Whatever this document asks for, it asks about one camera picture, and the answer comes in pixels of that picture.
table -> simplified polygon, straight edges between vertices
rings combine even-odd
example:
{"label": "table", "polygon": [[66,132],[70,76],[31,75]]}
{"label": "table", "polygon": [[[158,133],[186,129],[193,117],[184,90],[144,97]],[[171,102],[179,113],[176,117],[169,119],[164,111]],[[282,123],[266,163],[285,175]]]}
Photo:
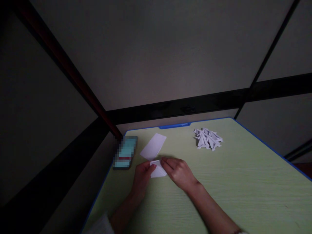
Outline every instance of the table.
{"label": "table", "polygon": [[[312,182],[232,118],[193,122],[178,128],[127,131],[138,149],[127,171],[110,169],[85,229],[113,211],[128,195],[139,153],[155,133],[167,137],[158,156],[185,160],[221,208],[244,230],[256,233],[312,233]],[[224,143],[214,152],[197,149],[195,128],[208,128]],[[126,233],[207,233],[186,194],[168,177],[152,178]]]}

white sleeve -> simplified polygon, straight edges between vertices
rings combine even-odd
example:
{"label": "white sleeve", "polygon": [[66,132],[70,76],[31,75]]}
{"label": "white sleeve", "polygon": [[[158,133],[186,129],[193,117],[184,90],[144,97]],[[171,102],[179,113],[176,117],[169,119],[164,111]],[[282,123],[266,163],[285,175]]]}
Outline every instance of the white sleeve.
{"label": "white sleeve", "polygon": [[107,212],[105,212],[105,214],[103,214],[84,234],[114,234],[114,230],[107,217]]}

finger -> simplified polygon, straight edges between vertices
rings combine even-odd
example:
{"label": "finger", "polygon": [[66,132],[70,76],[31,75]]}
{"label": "finger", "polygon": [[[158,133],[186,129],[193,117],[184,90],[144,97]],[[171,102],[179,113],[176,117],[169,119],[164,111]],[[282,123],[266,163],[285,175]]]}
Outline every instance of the finger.
{"label": "finger", "polygon": [[175,169],[177,164],[179,163],[179,159],[173,158],[162,158],[172,169]]}
{"label": "finger", "polygon": [[149,167],[149,169],[147,170],[147,172],[146,172],[146,175],[148,176],[148,177],[150,177],[150,175],[153,173],[153,171],[156,169],[156,165],[155,164],[152,164],[150,167]]}
{"label": "finger", "polygon": [[150,168],[150,161],[143,162],[137,166],[140,169],[144,169],[145,171]]}
{"label": "finger", "polygon": [[168,163],[166,163],[163,159],[160,160],[160,164],[162,165],[162,168],[167,172],[168,175],[170,175],[173,172],[173,169],[171,166],[169,166]]}

hand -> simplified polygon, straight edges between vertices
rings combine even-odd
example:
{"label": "hand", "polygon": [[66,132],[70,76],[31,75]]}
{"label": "hand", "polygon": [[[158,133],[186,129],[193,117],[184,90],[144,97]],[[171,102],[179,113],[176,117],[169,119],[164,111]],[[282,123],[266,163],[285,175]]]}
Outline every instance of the hand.
{"label": "hand", "polygon": [[200,184],[187,163],[182,159],[162,158],[161,165],[173,182],[186,193]]}
{"label": "hand", "polygon": [[134,174],[134,180],[130,196],[136,198],[138,202],[141,202],[145,196],[145,190],[150,180],[150,175],[155,170],[156,165],[150,162],[144,162],[136,166],[136,172]]}

